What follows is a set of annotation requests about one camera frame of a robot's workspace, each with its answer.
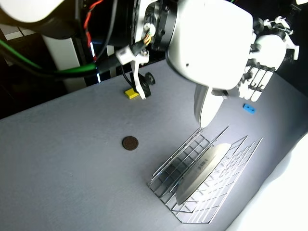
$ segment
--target blue object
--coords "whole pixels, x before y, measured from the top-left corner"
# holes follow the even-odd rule
[[[243,109],[250,112],[251,114],[254,114],[256,112],[256,109],[253,106],[246,103],[244,104]]]

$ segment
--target plate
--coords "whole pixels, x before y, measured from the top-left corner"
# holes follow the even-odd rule
[[[185,202],[205,179],[212,173],[216,166],[231,148],[229,143],[221,143],[210,147],[200,159],[187,172],[175,193],[178,205]]]

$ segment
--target dish rack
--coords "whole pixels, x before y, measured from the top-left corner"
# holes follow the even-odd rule
[[[199,188],[183,204],[178,205],[175,192],[181,179],[227,129],[209,141],[203,135],[204,128],[199,128],[152,175],[148,184],[150,189],[182,223],[209,224],[214,219],[262,141],[260,138],[245,148],[242,146],[248,136],[234,142]]]

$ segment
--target table surface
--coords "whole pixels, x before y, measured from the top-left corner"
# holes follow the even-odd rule
[[[274,76],[252,115],[224,101],[205,129],[212,138],[264,140],[209,225],[181,224],[148,188],[151,175],[197,128],[195,85],[165,61],[141,69],[152,96],[128,100],[122,77],[0,120],[0,229],[3,231],[225,230],[308,129],[308,100]],[[135,136],[139,146],[121,141]]]

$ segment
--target yellow block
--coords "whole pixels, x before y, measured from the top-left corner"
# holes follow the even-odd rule
[[[133,88],[131,88],[131,89],[125,91],[124,93],[125,93],[125,95],[126,95],[130,100],[133,99],[133,98],[135,98],[135,97],[137,97],[137,96],[139,95],[138,93],[134,92],[134,89],[133,89]]]

